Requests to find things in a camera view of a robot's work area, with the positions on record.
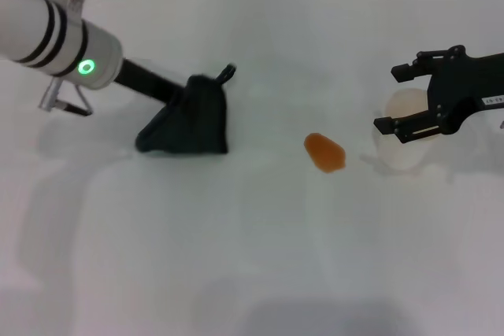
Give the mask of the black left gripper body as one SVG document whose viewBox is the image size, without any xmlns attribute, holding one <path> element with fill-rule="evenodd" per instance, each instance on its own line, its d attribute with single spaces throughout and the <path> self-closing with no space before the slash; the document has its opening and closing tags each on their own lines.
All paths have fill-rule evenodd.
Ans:
<svg viewBox="0 0 504 336">
<path fill-rule="evenodd" d="M 179 102 L 183 97 L 183 87 L 148 68 L 128 59 L 122 65 L 115 83 L 165 104 Z"/>
</svg>

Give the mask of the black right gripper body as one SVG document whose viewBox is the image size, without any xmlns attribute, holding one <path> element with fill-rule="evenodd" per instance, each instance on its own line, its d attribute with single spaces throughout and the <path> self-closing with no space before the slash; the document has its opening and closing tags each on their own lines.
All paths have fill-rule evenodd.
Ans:
<svg viewBox="0 0 504 336">
<path fill-rule="evenodd" d="M 432 55 L 428 108 L 442 135 L 475 113 L 503 108 L 503 54 L 470 57 L 463 45 Z"/>
</svg>

